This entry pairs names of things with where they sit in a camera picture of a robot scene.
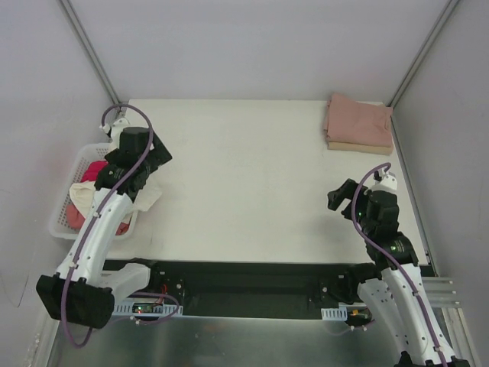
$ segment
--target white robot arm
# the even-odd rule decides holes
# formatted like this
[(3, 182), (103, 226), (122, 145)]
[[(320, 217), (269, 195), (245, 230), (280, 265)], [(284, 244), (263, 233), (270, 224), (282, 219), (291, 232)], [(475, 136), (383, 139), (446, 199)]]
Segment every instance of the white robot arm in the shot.
[(139, 190), (151, 173), (172, 159), (154, 134), (147, 116), (134, 106), (113, 106), (105, 112), (102, 121), (118, 106), (139, 112), (148, 128), (131, 127), (124, 118), (103, 127), (116, 148), (105, 156), (108, 164), (97, 175), (89, 215), (55, 275), (42, 275), (37, 282), (37, 293), (48, 313), (62, 320), (63, 326), (71, 322), (96, 329), (104, 327), (115, 302), (147, 287), (150, 280), (150, 269), (142, 264), (127, 264), (102, 278), (116, 230), (131, 210)]
[(372, 172), (374, 186), (362, 186), (367, 175), (360, 183), (347, 180), (328, 194), (331, 210), (337, 210), (344, 199), (351, 200), (342, 214), (354, 221), (374, 260), (350, 273), (344, 284), (353, 289), (347, 293), (358, 296), (390, 334), (393, 357), (399, 361), (396, 367), (469, 367), (467, 361), (455, 357), (443, 335), (429, 305), (413, 246), (398, 232), (397, 179), (388, 170)]

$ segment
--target white cloth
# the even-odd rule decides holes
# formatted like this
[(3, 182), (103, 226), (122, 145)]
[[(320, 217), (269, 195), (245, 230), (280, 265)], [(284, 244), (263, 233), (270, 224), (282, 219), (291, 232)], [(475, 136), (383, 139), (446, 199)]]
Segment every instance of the white cloth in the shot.
[[(93, 181), (74, 183), (70, 187), (70, 199), (80, 214), (85, 218), (89, 215), (94, 193), (95, 182)], [(162, 193), (163, 191), (158, 182), (152, 176), (149, 176), (143, 189), (139, 191), (136, 200), (132, 204), (132, 211), (122, 222), (129, 223), (132, 212), (135, 210), (147, 212), (156, 203), (156, 200), (160, 198)]]

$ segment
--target white tabletop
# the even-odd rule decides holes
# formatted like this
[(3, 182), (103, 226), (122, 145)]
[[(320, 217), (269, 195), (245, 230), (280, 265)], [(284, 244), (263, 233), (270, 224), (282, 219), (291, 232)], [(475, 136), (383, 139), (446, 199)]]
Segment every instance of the white tabletop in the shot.
[[(155, 173), (164, 193), (139, 213), (111, 259), (358, 263), (371, 261), (327, 194), (390, 161), (400, 230), (426, 263), (397, 153), (329, 151), (320, 101), (133, 99), (173, 160)], [(144, 120), (132, 110), (133, 125)]]

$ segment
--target white plastic basket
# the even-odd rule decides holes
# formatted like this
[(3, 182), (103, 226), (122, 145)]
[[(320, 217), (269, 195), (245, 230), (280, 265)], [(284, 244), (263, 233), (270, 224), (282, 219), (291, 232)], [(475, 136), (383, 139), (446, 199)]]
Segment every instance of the white plastic basket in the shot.
[[(66, 180), (66, 184), (63, 188), (61, 197), (56, 205), (55, 210), (49, 221), (49, 233), (53, 237), (59, 239), (76, 239), (78, 236), (78, 231), (72, 229), (68, 225), (66, 219), (66, 207), (71, 203), (70, 199), (70, 187), (76, 182), (82, 180), (83, 174), (88, 169), (89, 165), (95, 161), (102, 161), (105, 155), (108, 153), (109, 143), (98, 143), (85, 145), (76, 156), (75, 163), (73, 164), (70, 175)], [(115, 237), (118, 239), (126, 239), (134, 231), (134, 225), (136, 224), (136, 219), (138, 217), (138, 211), (132, 213), (131, 222), (129, 223), (129, 228), (123, 235), (117, 235)]]

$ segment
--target white cable clip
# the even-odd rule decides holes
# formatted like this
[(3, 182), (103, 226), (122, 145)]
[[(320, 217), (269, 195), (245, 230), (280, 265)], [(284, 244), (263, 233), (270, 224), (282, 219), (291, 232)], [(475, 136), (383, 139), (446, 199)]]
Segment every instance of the white cable clip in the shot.
[(110, 129), (111, 129), (111, 126), (109, 124), (105, 124), (105, 125), (100, 125), (100, 130), (102, 130), (104, 133), (108, 134), (108, 132), (110, 132)]
[(372, 187), (369, 187), (370, 191), (387, 191), (388, 193), (396, 193), (397, 191), (397, 178), (396, 175), (389, 171), (383, 172), (379, 170), (377, 172), (379, 181), (375, 181)]

